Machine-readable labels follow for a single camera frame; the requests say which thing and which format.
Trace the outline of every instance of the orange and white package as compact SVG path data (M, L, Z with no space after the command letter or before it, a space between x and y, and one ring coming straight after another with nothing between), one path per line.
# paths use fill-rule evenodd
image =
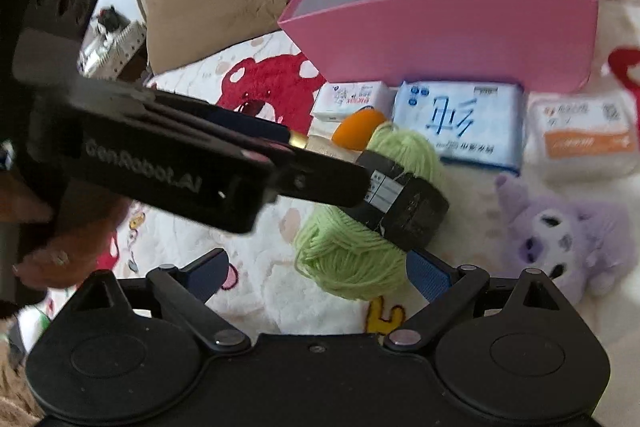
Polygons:
M533 103L530 131L548 181L629 174L638 165L638 136L615 95L570 96Z

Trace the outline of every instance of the orange label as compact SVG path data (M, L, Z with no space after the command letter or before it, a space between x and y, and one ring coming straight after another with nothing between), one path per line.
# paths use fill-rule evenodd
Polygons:
M545 145L547 155L553 159L631 152L634 149L629 132L604 134L575 129L545 133Z

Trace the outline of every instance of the yarn ball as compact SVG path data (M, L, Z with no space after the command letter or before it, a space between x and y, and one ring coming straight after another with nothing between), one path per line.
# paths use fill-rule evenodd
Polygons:
M378 126L388 120L380 111L367 107L349 115L331 140L344 149L364 151Z
M367 149L444 191L444 168L420 134L386 122L376 129ZM296 270L338 297L370 301L406 281L405 252L336 206L318 205L294 247Z

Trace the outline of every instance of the qr code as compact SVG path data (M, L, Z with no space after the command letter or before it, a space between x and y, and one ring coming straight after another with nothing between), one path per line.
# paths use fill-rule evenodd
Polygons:
M602 112L604 114L604 118L607 121L618 121L620 120L620 113L618 112L618 108L613 103L606 103L602 106Z

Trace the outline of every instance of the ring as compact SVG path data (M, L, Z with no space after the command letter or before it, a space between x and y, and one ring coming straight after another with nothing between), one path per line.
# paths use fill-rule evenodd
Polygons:
M69 256L63 250L52 252L51 260L56 266L65 266L65 264L69 264Z

